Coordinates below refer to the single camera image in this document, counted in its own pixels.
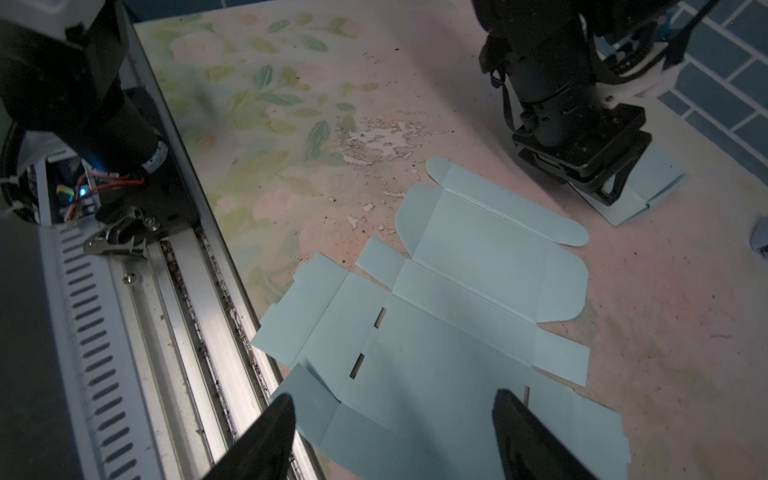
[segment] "table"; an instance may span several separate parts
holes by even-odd
[[[589,231],[587,305],[543,327],[591,348],[570,386],[622,414],[630,478],[768,468],[768,263],[748,246],[768,187],[659,101],[636,103],[690,179],[614,229],[516,157],[470,2],[285,0],[137,31],[257,314],[315,253],[357,273],[372,235],[404,253],[400,197],[439,154]]]

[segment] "bolt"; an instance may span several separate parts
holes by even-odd
[[[126,273],[123,276],[123,283],[128,286],[136,285],[139,282],[139,276],[136,273]]]
[[[155,220],[154,217],[146,217],[144,218],[144,226],[149,230],[150,232],[156,232],[158,228],[160,228],[160,224]]]

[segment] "screw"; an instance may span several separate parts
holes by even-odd
[[[156,232],[158,228],[160,228],[160,224],[155,220],[154,217],[146,217],[144,218],[144,226],[149,230],[150,232]]]
[[[123,276],[123,283],[128,286],[133,286],[139,282],[139,276],[136,273],[126,273]]]

